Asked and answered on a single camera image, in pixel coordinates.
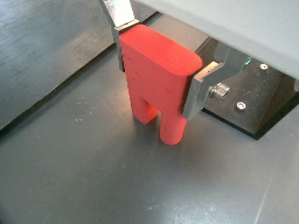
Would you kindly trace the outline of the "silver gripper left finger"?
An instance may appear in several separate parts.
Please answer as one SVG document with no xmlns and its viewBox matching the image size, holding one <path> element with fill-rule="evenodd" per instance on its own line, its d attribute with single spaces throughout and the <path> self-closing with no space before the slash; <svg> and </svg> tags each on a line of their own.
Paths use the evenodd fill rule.
<svg viewBox="0 0 299 224">
<path fill-rule="evenodd" d="M 121 71 L 125 71 L 118 37 L 128 29 L 138 25 L 140 21 L 134 17 L 129 0 L 98 0 L 98 3 L 112 29 L 118 68 Z"/>
</svg>

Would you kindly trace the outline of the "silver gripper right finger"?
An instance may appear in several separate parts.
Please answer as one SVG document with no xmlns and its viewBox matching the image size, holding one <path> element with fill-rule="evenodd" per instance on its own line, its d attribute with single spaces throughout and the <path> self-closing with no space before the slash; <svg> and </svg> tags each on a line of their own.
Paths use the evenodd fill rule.
<svg viewBox="0 0 299 224">
<path fill-rule="evenodd" d="M 250 57 L 237 49 L 217 43 L 213 61 L 192 76 L 181 115 L 190 120 L 201 111 L 209 98 L 220 101 L 225 98 L 229 87 L 222 84 L 228 78 L 241 72 Z"/>
</svg>

